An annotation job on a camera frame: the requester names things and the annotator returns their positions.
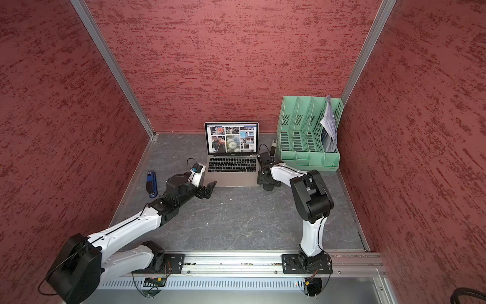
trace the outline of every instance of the black cable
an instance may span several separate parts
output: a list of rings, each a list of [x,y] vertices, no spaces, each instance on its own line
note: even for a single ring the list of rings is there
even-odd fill
[[[47,282],[48,279],[50,279],[50,277],[52,276],[52,274],[54,273],[54,271],[56,269],[58,269],[60,266],[62,266],[65,262],[67,262],[69,259],[73,258],[75,255],[77,255],[78,253],[81,252],[81,250],[83,250],[87,245],[83,245],[78,251],[76,251],[75,253],[71,254],[70,256],[68,256],[64,261],[62,261],[61,263],[59,263],[56,267],[54,267],[51,271],[49,271],[46,275],[46,277],[44,278],[44,280],[42,280],[40,283],[39,283],[39,286],[37,286],[37,291],[43,295],[43,296],[57,296],[58,294],[57,293],[44,293],[42,291],[40,291],[40,286],[42,285],[42,283],[44,283],[44,281]]]
[[[321,232],[321,225],[322,225],[322,222],[324,221],[325,217],[322,217],[321,219],[321,222],[319,223],[319,230],[317,230],[317,245],[319,246],[319,248],[324,251],[324,249],[322,249],[321,247],[321,244],[319,244],[319,234]]]
[[[158,294],[158,292],[160,290],[158,290],[158,286],[153,286],[149,289],[149,291],[147,291],[147,294],[144,294],[138,287],[137,287],[137,283],[135,282],[135,277],[133,276],[133,272],[132,272],[132,280],[133,280],[133,285],[135,285],[135,288],[137,289],[137,291],[139,292],[139,294],[141,294],[145,299],[146,298],[153,298],[155,295]],[[157,288],[156,290],[156,293],[154,295],[151,295],[150,292],[152,291],[152,289],[154,288]]]
[[[133,271],[132,271],[132,280],[133,280],[133,285],[135,285],[135,288],[137,291],[144,297],[146,298],[147,296],[143,294],[143,292],[140,291],[140,289],[137,287],[137,283],[135,282],[135,277],[133,276]]]
[[[259,146],[258,146],[258,153],[257,154],[260,154],[260,148],[261,146],[264,145],[265,148],[267,148],[267,151],[268,151],[268,154],[270,154],[270,149],[267,147],[267,145],[265,145],[264,143],[261,143]]]
[[[460,287],[460,288],[456,288],[452,293],[451,304],[461,304],[461,301],[459,301],[460,296],[470,296],[470,297],[474,297],[486,301],[486,293],[477,291],[472,288]]]
[[[192,157],[189,157],[188,159],[186,159],[186,164],[189,166],[189,168],[192,169],[191,165],[189,165],[189,163],[188,163],[189,160],[194,160],[195,162],[197,162],[197,160],[193,159]]]

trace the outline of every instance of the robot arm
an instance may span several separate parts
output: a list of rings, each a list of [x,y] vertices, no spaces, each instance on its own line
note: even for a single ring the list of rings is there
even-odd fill
[[[160,271],[164,249],[152,241],[118,252],[139,236],[159,228],[179,213],[192,197],[210,198],[216,182],[199,186],[205,166],[194,164],[190,172],[166,182],[164,194],[146,204],[134,216],[88,237],[76,234],[63,245],[46,275],[46,281],[67,304],[84,301],[99,284],[139,269]]]
[[[305,271],[314,271],[322,261],[322,235],[324,224],[334,202],[318,171],[299,171],[283,162],[274,162],[264,152],[259,155],[262,171],[259,183],[265,190],[286,184],[292,189],[295,208],[303,220],[302,240],[299,246],[298,264]]]

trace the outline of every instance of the gray marble floor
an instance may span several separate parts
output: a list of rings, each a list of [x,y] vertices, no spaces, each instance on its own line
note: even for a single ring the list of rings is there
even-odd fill
[[[270,146],[275,137],[260,134],[259,142]],[[156,172],[159,194],[164,192],[169,177],[188,171],[189,157],[206,162],[204,134],[159,135],[145,168],[145,172]],[[321,175],[334,199],[334,209],[324,228],[324,249],[363,250],[350,202],[337,174]],[[118,210],[116,221],[132,216],[153,200],[145,191],[145,182],[143,175],[129,203]],[[290,187],[282,185],[272,191],[262,187],[217,187],[209,200],[191,199],[169,223],[146,233],[125,249],[153,240],[165,250],[297,250],[301,238],[302,219]]]

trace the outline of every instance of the stack of papers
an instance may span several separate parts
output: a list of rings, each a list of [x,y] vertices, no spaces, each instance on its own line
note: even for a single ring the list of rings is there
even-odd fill
[[[337,149],[337,132],[336,121],[331,106],[331,95],[326,96],[326,111],[321,120],[322,129],[321,140],[324,152],[336,152]]]

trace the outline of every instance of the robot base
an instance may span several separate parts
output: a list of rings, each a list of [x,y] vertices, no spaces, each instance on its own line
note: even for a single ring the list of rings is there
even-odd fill
[[[332,264],[329,255],[321,253],[311,257],[312,262],[305,262],[306,259],[301,254],[283,254],[282,268],[284,274],[332,274]]]

